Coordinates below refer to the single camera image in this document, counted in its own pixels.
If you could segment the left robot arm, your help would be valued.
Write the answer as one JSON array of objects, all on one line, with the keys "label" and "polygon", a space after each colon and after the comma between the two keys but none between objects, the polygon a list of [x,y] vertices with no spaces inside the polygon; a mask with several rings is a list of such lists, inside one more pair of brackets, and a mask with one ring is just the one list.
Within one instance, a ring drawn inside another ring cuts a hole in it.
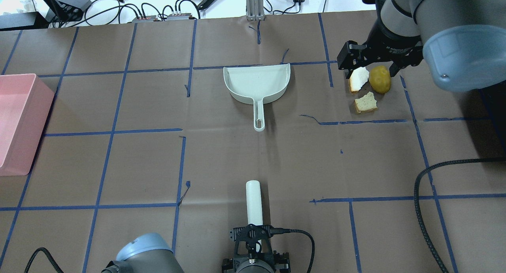
[{"label": "left robot arm", "polygon": [[[284,95],[291,79],[291,65],[225,67],[223,78],[230,95],[237,101],[253,106],[254,129],[265,128],[264,104]],[[246,210],[248,225],[233,228],[230,239],[234,242],[232,258],[222,261],[222,273],[289,273],[289,253],[272,249],[274,235],[300,233],[311,242],[307,272],[311,272],[315,257],[315,241],[305,230],[276,228],[263,222],[261,185],[247,181]],[[166,241],[158,233],[147,233],[128,243],[109,262],[104,273],[182,273],[183,269]]]}]

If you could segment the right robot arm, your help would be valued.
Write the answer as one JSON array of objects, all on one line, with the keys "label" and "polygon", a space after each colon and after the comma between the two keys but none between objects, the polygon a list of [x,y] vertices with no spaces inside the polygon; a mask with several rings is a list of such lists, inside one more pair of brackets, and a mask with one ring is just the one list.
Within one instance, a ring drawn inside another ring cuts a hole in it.
[{"label": "right robot arm", "polygon": [[464,92],[506,78],[506,0],[362,0],[377,19],[363,44],[347,41],[337,57],[349,79],[360,67],[391,62],[390,76],[428,64],[439,88]]}]

